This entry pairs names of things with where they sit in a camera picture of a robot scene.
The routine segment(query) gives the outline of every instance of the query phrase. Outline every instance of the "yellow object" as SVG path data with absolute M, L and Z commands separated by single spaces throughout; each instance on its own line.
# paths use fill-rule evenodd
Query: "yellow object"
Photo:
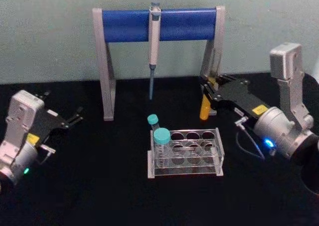
M 262 113 L 265 113 L 268 110 L 268 108 L 264 105 L 259 105 L 255 109 L 253 109 L 253 112 L 256 115 L 261 115 Z
M 38 141 L 39 141 L 39 137 L 36 135 L 32 135 L 32 134 L 28 134 L 28 136 L 26 137 L 27 142 L 29 142 L 32 145 L 35 145 Z
M 216 80 L 214 78 L 208 78 L 208 80 L 212 83 L 215 84 Z M 207 99 L 206 95 L 203 94 L 203 100 L 201 102 L 201 108 L 200 108 L 200 113 L 199 117 L 201 120 L 207 120 L 210 112 L 210 102 Z

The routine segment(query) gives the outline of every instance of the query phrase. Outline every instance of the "test tube rack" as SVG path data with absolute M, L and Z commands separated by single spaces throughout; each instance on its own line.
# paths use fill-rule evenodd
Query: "test tube rack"
M 173 130 L 171 141 L 158 154 L 151 130 L 148 151 L 148 178 L 168 175 L 215 174 L 223 176 L 224 149 L 218 128 L 208 130 Z

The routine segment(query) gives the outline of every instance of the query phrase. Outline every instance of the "light green wall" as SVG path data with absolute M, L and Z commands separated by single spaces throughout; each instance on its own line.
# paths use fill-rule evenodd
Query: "light green wall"
M 146 9 L 152 0 L 1 0 L 0 83 L 98 79 L 92 13 Z M 319 52 L 318 0 L 159 0 L 162 8 L 226 6 L 222 71 L 269 70 L 269 51 L 303 45 L 307 72 Z M 148 77 L 147 43 L 113 43 L 118 78 Z M 197 75 L 204 42 L 161 42 L 157 76 Z

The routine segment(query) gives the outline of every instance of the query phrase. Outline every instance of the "green led light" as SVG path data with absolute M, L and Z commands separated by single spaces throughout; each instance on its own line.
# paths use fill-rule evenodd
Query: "green led light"
M 29 172 L 29 170 L 30 170 L 29 168 L 26 168 L 23 173 L 27 174 Z

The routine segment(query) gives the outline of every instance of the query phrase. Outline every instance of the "black tabletop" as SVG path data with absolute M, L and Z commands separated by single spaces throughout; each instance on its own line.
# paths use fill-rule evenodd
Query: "black tabletop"
M 279 106 L 279 89 L 268 73 L 245 75 L 251 91 Z M 117 83 L 115 119 L 104 122 L 98 81 L 0 86 L 0 139 L 13 94 L 51 90 L 46 107 L 70 116 L 83 106 L 84 120 L 56 132 L 47 144 L 57 150 L 43 166 L 33 165 L 14 191 L 0 198 L 0 225 L 319 225 L 319 198 L 304 188 L 300 168 L 280 155 L 260 161 L 235 144 L 231 114 L 199 119 L 196 77 Z M 306 76 L 304 103 L 319 133 L 319 86 Z M 150 127 L 156 113 L 170 130 L 218 127 L 225 150 L 224 176 L 147 178 Z

